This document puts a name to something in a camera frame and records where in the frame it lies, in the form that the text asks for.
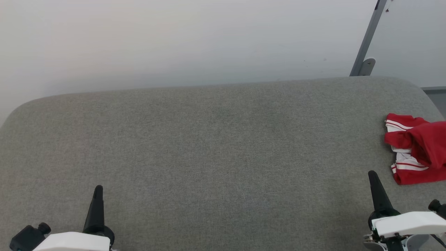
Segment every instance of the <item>crumpled red garment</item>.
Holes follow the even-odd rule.
[[[411,155],[427,167],[446,168],[446,121],[387,132],[384,141],[397,148],[411,149]]]

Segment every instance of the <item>fabric texture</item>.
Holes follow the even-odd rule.
[[[81,231],[101,184],[114,249],[365,250],[369,170],[402,213],[446,198],[446,182],[395,183],[388,113],[443,120],[381,77],[31,101],[0,129],[0,247],[28,224]]]
[[[424,123],[406,131],[389,132],[385,142],[410,149],[411,155],[425,166],[446,170],[446,122]]]
[[[398,184],[446,180],[446,122],[390,113],[384,141],[396,152],[392,171]]]

